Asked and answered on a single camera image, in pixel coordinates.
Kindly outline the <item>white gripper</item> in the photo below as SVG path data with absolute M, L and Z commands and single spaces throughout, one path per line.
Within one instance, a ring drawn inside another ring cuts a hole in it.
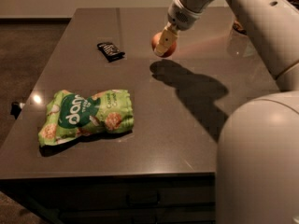
M 177 47 L 178 30 L 189 30 L 202 13 L 200 0 L 173 0 L 168 9 L 168 24 L 154 39 L 154 53 L 170 56 Z

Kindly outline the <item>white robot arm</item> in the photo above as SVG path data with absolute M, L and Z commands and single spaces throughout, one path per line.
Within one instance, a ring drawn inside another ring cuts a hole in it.
M 169 56 L 214 0 L 173 0 L 168 24 L 153 39 Z M 298 224 L 299 0 L 226 0 L 233 27 L 247 36 L 269 80 L 250 81 L 256 93 L 225 122 L 216 164 L 217 224 Z

